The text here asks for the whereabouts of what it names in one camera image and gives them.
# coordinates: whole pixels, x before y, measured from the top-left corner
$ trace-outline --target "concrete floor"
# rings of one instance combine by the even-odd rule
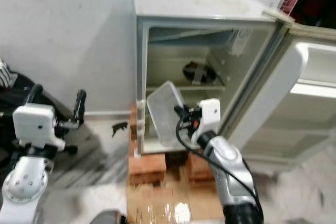
[[[86,224],[106,209],[126,214],[128,131],[120,130],[111,137],[111,125],[122,121],[87,120],[82,129],[69,134],[69,143],[79,143],[79,156],[59,156],[56,160],[43,206],[43,223]],[[280,174],[277,181],[265,176],[257,180],[265,223],[336,223],[333,147]]]

